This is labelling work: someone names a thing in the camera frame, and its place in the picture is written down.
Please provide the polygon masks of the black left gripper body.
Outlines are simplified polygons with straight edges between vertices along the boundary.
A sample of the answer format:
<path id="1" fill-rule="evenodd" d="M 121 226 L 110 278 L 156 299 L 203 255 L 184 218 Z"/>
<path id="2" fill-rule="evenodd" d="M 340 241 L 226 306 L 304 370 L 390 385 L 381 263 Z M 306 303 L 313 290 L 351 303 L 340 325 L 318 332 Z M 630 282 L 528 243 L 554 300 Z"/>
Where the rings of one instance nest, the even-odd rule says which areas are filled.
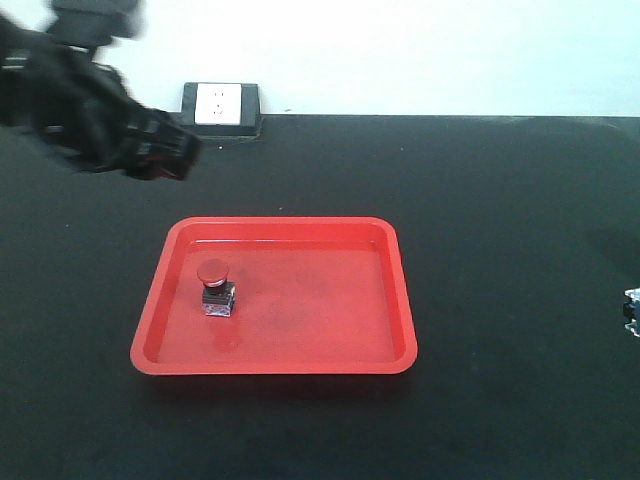
<path id="1" fill-rule="evenodd" d="M 74 167 L 133 170 L 140 117 L 120 74 L 97 51 L 140 30 L 138 1 L 54 1 L 43 31 L 1 17 L 1 123 L 27 131 Z"/>

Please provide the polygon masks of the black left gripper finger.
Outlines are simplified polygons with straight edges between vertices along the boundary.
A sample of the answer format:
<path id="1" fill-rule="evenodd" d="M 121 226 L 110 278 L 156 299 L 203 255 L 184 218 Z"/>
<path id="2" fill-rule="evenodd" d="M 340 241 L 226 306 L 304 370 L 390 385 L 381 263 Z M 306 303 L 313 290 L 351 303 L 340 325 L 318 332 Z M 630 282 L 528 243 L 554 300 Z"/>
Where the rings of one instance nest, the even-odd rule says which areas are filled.
<path id="1" fill-rule="evenodd" d="M 120 170 L 138 180 L 185 180 L 193 166 L 193 148 L 190 145 L 124 145 L 95 149 L 94 156 L 96 172 Z"/>
<path id="2" fill-rule="evenodd" d="M 139 161 L 194 163 L 201 140 L 182 128 L 167 112 L 135 111 L 126 128 L 127 152 Z"/>

